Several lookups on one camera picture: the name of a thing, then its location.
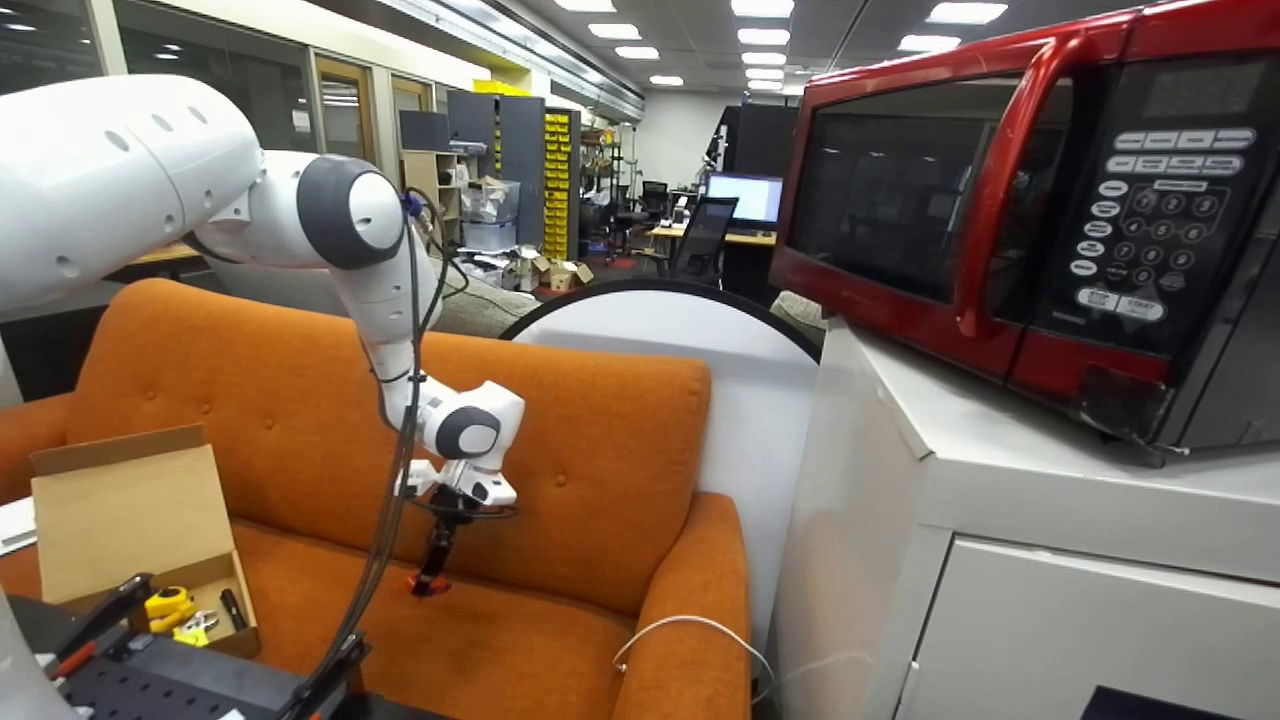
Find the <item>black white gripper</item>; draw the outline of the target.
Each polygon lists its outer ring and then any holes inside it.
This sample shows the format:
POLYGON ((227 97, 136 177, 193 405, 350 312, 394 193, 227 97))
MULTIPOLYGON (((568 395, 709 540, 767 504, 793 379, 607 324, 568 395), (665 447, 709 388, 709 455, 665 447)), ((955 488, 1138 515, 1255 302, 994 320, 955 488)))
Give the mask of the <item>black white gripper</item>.
POLYGON ((457 522, 516 507, 516 488, 502 472, 474 466, 467 459, 448 459, 446 466, 436 466, 433 459, 414 459, 403 495, 436 515, 448 515, 448 518, 436 518, 430 533, 430 547, 416 566, 416 581, 426 584, 446 576, 457 522))

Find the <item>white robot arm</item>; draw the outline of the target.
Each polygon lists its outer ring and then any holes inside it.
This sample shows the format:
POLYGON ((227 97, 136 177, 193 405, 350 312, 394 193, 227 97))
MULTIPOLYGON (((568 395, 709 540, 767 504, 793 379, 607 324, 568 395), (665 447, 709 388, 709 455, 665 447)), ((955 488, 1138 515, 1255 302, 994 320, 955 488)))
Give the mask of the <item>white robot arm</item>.
POLYGON ((422 369, 436 260, 396 183, 364 159, 275 150, 190 75, 94 75, 0 97, 0 302, 22 312, 193 234, 203 252, 313 268, 343 312, 146 282, 177 312, 190 369, 242 407, 213 421, 232 504, 255 518, 358 533, 371 455, 394 482, 510 507, 505 451, 525 400, 491 379, 457 393, 422 369))

